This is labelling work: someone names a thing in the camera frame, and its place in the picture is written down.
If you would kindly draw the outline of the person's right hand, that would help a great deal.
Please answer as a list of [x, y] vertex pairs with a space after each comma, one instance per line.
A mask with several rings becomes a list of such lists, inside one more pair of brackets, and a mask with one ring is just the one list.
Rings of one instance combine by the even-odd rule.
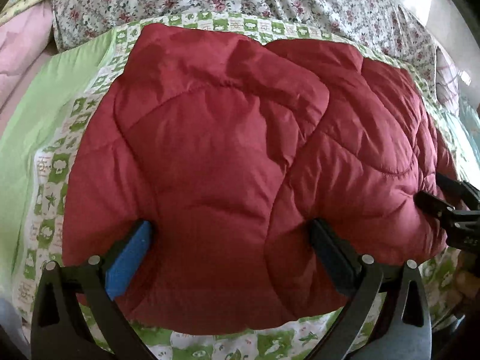
[[471, 260], [474, 256], [471, 253], [461, 251], [452, 277], [452, 287], [449, 299], [454, 306], [461, 303], [469, 304], [476, 299], [479, 292], [479, 277], [471, 271]]

